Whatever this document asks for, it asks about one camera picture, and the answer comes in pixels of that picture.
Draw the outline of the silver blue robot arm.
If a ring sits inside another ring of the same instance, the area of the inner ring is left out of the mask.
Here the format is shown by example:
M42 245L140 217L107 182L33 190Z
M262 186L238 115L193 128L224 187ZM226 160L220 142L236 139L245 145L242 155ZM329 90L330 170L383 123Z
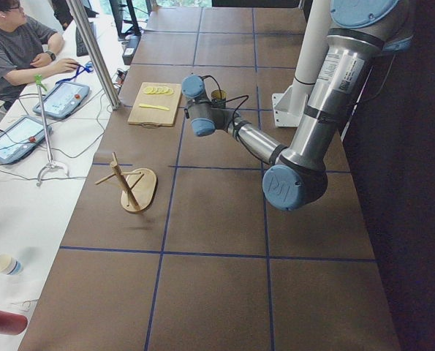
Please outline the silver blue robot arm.
M285 146L206 94L204 77L183 80L185 114L202 137L221 129L269 168L262 180L268 202L291 211L327 189L324 157L354 105L377 56L406 50L413 37L414 1L314 1L291 86L273 111L296 127Z

